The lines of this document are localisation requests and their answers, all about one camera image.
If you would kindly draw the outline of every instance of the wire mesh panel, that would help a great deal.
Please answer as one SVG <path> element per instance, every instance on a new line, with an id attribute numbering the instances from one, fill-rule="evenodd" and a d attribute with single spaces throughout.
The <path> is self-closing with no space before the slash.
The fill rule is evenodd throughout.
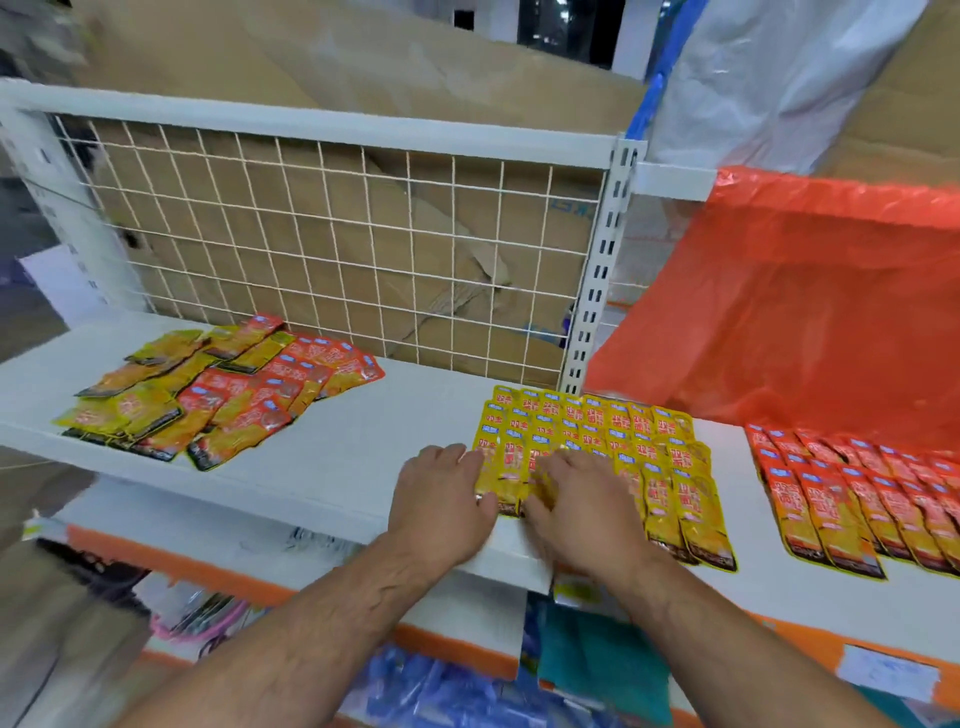
<path id="1" fill-rule="evenodd" d="M 78 164 L 91 203 L 154 312 L 274 313 L 377 355 L 559 385 L 603 170 L 114 119 L 54 127 L 92 152 Z"/>

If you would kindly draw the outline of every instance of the blue plastic strip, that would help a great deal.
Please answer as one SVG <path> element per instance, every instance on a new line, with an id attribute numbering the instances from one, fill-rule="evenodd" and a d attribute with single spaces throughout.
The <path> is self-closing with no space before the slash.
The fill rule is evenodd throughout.
<path id="1" fill-rule="evenodd" d="M 666 81 L 674 65 L 677 64 L 680 52 L 684 49 L 690 34 L 693 33 L 693 26 L 697 24 L 706 6 L 707 0 L 686 0 L 677 13 L 673 28 L 670 30 L 670 37 L 663 45 L 663 53 L 660 54 L 657 65 L 654 66 L 654 72 L 647 85 L 647 92 L 643 95 L 643 101 L 640 102 L 640 108 L 636 110 L 633 121 L 627 127 L 625 135 L 628 139 L 642 139 L 646 133 L 660 106 L 660 99 L 663 98 L 663 92 L 666 90 Z"/>

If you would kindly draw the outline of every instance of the person's right hand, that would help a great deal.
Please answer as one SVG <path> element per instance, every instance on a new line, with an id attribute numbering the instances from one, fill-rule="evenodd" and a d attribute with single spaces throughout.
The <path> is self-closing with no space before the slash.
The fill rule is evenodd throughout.
<path id="1" fill-rule="evenodd" d="M 536 497 L 524 501 L 527 521 L 555 558 L 608 586 L 629 578 L 629 567 L 650 548 L 627 483 L 598 455 L 561 449 L 538 463 L 557 483 L 552 511 Z"/>

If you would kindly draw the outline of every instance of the hand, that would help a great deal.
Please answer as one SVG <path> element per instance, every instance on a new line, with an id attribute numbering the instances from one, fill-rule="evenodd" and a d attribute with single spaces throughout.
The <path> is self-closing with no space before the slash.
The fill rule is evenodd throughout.
<path id="1" fill-rule="evenodd" d="M 430 445 L 400 470 L 387 533 L 436 578 L 472 558 L 493 531 L 496 494 L 477 500 L 473 491 L 482 465 L 478 450 Z"/>
<path id="2" fill-rule="evenodd" d="M 536 497 L 524 501 L 527 522 L 565 564 L 619 586 L 650 547 L 627 484 L 598 455 L 561 449 L 538 461 L 557 483 L 553 511 Z"/>

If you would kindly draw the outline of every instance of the forearm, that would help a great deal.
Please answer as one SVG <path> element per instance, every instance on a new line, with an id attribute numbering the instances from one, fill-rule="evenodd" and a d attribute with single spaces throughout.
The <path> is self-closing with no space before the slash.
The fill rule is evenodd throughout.
<path id="1" fill-rule="evenodd" d="M 886 728 L 851 686 L 643 544 L 611 589 L 709 728 Z"/>
<path id="2" fill-rule="evenodd" d="M 372 652 L 441 575 L 385 534 L 164 687 L 119 726 L 322 725 Z"/>

